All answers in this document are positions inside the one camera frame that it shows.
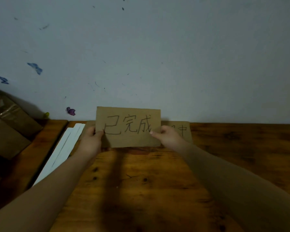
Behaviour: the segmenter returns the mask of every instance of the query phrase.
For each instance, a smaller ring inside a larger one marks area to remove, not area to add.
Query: person's left arm
[[[82,173],[101,152],[104,133],[94,131],[87,130],[73,156],[0,210],[0,232],[50,230]]]

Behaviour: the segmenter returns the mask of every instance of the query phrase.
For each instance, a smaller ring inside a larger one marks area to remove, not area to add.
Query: person's left hand
[[[104,135],[104,131],[95,133],[95,130],[96,128],[94,126],[86,130],[75,153],[87,159],[89,162],[93,161],[97,154],[101,152],[101,138]]]

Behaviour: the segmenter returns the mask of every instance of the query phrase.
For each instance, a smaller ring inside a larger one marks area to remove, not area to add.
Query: hand
[[[94,160],[97,154],[101,152],[101,138],[104,135],[104,131],[95,133],[95,130],[94,126],[86,130],[75,153],[88,161]]]
[[[185,140],[175,131],[174,128],[163,125],[161,126],[161,133],[157,133],[154,131],[150,132],[151,136],[157,138],[161,143],[166,147],[173,151],[178,152],[179,149],[187,144]]]

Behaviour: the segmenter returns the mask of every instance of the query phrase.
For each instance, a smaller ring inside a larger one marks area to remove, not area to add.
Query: chinese character
[[[107,133],[106,132],[106,127],[113,127],[113,126],[116,126],[117,125],[117,123],[118,123],[118,119],[119,119],[119,116],[108,116],[108,118],[111,118],[111,117],[117,117],[117,119],[116,118],[112,118],[111,120],[112,121],[115,121],[116,120],[116,122],[113,122],[113,123],[115,123],[114,125],[106,125],[105,124],[105,126],[104,126],[104,133],[105,134],[121,134],[121,131],[120,131],[120,133]]]
[[[149,120],[149,119],[150,119],[150,118],[147,117],[147,115],[146,115],[146,118],[141,120],[138,134],[139,134],[139,132],[140,132],[140,130],[141,130],[141,125],[144,125],[143,132],[145,132],[146,123],[147,123],[147,129],[146,129],[146,131],[148,130],[148,131],[150,132],[150,130],[151,130],[151,129],[149,128],[149,127],[150,127],[150,124],[148,123],[148,120]]]
[[[184,131],[184,130],[187,130],[187,127],[184,127],[184,126],[182,125],[182,126],[179,127],[178,129],[182,131],[182,136],[184,136],[184,135],[183,135],[183,131]]]
[[[131,117],[134,117],[134,119],[136,119],[136,116],[130,116],[130,115],[128,115],[127,117],[125,117],[124,118],[124,121],[125,121],[125,119],[127,118],[131,118]],[[130,128],[131,128],[131,124],[133,123],[133,119],[129,119],[129,120],[127,120],[126,122],[129,122],[129,121],[131,121],[130,123],[127,123],[126,125],[127,125],[127,129],[125,130],[125,132],[129,129],[129,131],[130,132],[137,132],[138,130],[135,130],[135,131],[132,131]]]

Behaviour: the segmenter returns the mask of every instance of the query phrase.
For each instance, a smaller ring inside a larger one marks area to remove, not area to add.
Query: wooden table
[[[68,126],[78,122],[71,121]],[[290,193],[290,125],[190,126],[199,147]],[[51,231],[242,230],[213,201],[178,154],[151,147],[99,154]]]
[[[67,123],[67,120],[44,121],[43,129],[32,143],[13,160],[3,162],[0,166],[4,172],[0,182],[0,208],[31,187]]]

